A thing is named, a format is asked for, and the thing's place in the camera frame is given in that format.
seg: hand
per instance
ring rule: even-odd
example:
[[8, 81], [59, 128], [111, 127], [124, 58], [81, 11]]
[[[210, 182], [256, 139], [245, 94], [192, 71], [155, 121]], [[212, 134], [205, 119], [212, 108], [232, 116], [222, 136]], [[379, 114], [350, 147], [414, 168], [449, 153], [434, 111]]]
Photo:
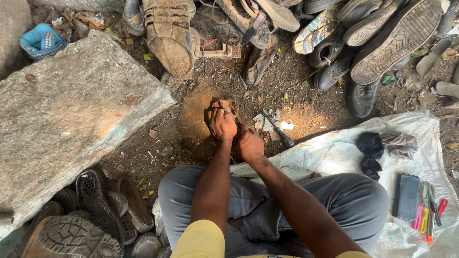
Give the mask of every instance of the hand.
[[229, 111], [222, 108], [214, 108], [212, 111], [207, 112], [207, 119], [209, 121], [210, 132], [215, 139], [233, 141], [237, 133], [237, 127]]
[[258, 135], [251, 131], [246, 125], [241, 124], [241, 138], [237, 148], [242, 158], [249, 165], [264, 157], [264, 142]]

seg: red wire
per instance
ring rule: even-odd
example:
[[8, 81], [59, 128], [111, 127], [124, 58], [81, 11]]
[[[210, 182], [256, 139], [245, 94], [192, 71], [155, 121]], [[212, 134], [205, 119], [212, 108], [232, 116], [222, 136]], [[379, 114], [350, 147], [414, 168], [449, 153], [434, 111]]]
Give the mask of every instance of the red wire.
[[212, 41], [210, 41], [210, 42], [209, 42], [209, 43], [207, 43], [207, 44], [204, 44], [204, 46], [201, 46], [201, 47], [205, 47], [205, 46], [208, 46], [208, 45], [212, 44], [212, 43], [213, 43], [214, 41], [216, 41], [216, 40], [217, 40], [217, 39], [213, 39]]

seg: man's right hand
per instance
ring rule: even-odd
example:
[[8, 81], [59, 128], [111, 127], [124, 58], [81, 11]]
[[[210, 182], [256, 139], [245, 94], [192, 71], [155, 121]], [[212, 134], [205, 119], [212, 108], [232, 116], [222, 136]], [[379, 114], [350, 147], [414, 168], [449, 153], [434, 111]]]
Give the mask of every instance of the man's right hand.
[[264, 157], [263, 139], [244, 124], [241, 124], [241, 137], [237, 143], [237, 148], [241, 157], [249, 165]]

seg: plastic tarp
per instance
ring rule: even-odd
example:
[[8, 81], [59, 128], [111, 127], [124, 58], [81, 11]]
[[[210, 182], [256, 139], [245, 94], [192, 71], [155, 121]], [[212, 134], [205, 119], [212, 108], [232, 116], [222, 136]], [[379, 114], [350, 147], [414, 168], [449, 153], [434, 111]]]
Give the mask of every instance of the plastic tarp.
[[[421, 148], [414, 160], [390, 158], [387, 151], [378, 162], [379, 183], [385, 187], [391, 198], [395, 196], [397, 173], [419, 176], [435, 187], [436, 202], [443, 198], [449, 201], [442, 215], [442, 227], [435, 227], [434, 242], [428, 244], [424, 235], [411, 228], [411, 222], [397, 219], [388, 211], [382, 234], [371, 253], [378, 258], [398, 257], [459, 257], [459, 201], [446, 176], [443, 166], [438, 118], [422, 112], [407, 112], [382, 118], [373, 118], [356, 127], [317, 136], [293, 148], [269, 158], [270, 162], [295, 181], [306, 179], [313, 171], [323, 175], [345, 172], [361, 173], [360, 161], [364, 157], [356, 142], [364, 132], [388, 133], [400, 131], [415, 136]], [[257, 178], [247, 163], [230, 166], [232, 176]]]

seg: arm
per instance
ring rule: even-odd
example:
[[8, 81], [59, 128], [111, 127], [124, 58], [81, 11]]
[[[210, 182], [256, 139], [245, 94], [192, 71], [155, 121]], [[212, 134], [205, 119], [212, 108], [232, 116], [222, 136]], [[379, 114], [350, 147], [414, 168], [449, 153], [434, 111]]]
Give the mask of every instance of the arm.
[[196, 185], [191, 205], [190, 224], [207, 219], [226, 235], [228, 202], [230, 201], [230, 152], [236, 135], [236, 124], [230, 113], [214, 108], [207, 114], [212, 135], [218, 140], [217, 150]]
[[244, 125], [241, 134], [238, 148], [242, 158], [271, 190], [285, 218], [314, 257], [335, 258], [347, 251], [365, 252], [313, 195], [269, 162], [260, 137]]

